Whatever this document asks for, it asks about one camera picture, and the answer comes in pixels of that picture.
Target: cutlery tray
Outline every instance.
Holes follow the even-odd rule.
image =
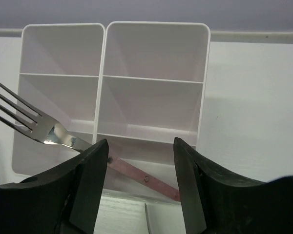
[[[72,134],[178,188],[173,140],[198,145],[210,31],[200,23],[29,25],[18,94]],[[78,153],[15,132],[12,168],[34,175]],[[105,189],[168,199],[107,169]]]

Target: white surface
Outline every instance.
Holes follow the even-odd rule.
[[[13,91],[20,48],[21,39],[0,38],[0,81]],[[200,139],[200,152],[244,176],[268,181],[293,174],[293,45],[211,43]],[[0,123],[0,183],[23,179],[11,170],[12,149],[13,130]],[[134,215],[131,208],[109,215],[110,226],[101,228],[144,233],[144,203],[137,206]],[[108,207],[110,214],[122,212]],[[104,215],[99,212],[97,226]],[[140,219],[121,225],[120,217]]]
[[[135,199],[103,196],[94,234],[185,234],[179,205],[146,202],[151,232],[148,232],[145,203]]]
[[[204,22],[212,30],[293,30],[293,0],[5,0],[0,28],[30,23]]]
[[[104,36],[97,23],[29,25],[22,36],[18,94],[90,143]],[[77,154],[15,133],[12,168],[32,176]]]

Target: fork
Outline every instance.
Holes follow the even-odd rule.
[[[10,89],[5,87],[3,84],[0,83],[0,87],[8,92],[11,96],[16,98],[18,101],[23,103],[25,106],[27,106],[29,109],[37,113],[37,115],[29,113],[27,110],[23,109],[19,105],[15,104],[11,100],[0,94],[0,99],[2,99],[4,102],[15,108],[17,111],[19,111],[32,121],[27,121],[26,119],[14,114],[0,104],[0,110],[15,119],[17,122],[21,123],[26,129],[0,116],[1,122],[5,123],[19,133],[25,135],[26,137],[43,144],[63,145],[78,152],[82,152],[91,146],[90,143],[71,135],[70,132],[68,132],[64,128],[64,126],[56,119],[34,107],[30,103],[19,97],[17,94],[12,92]],[[109,155],[107,166],[175,201],[180,201],[179,191],[177,189],[132,166],[131,164],[123,161],[115,155]]]

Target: white tray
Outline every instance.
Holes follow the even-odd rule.
[[[210,31],[200,23],[29,25],[18,94],[88,142],[178,188],[172,143],[198,145]],[[34,175],[77,153],[15,133],[12,168]],[[168,199],[108,168],[105,189]]]

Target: pink handle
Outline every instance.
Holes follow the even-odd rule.
[[[175,201],[180,201],[178,189],[171,187],[170,185],[149,175],[139,168],[132,166],[118,157],[109,156],[109,163],[107,166]]]

